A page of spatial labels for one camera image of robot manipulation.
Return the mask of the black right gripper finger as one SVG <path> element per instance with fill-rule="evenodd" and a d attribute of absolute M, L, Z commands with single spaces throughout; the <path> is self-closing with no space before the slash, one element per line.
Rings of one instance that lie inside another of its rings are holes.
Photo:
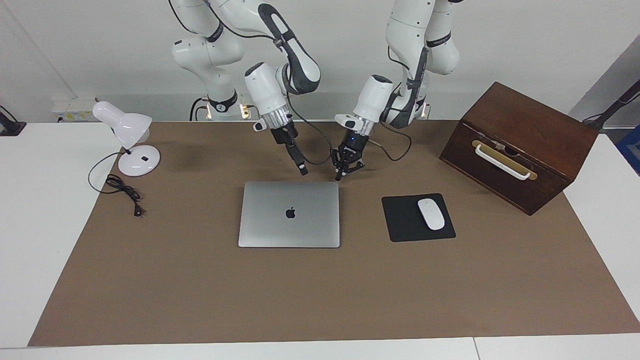
<path fill-rule="evenodd" d="M 297 142 L 294 142 L 294 162 L 300 172 L 300 174 L 308 174 L 309 171 L 306 166 L 306 158 L 302 153 L 300 147 Z"/>
<path fill-rule="evenodd" d="M 290 155 L 291 160 L 295 163 L 298 171 L 302 176 L 306 175 L 306 160 L 302 155 L 301 150 L 295 144 L 288 144 L 287 152 Z"/>

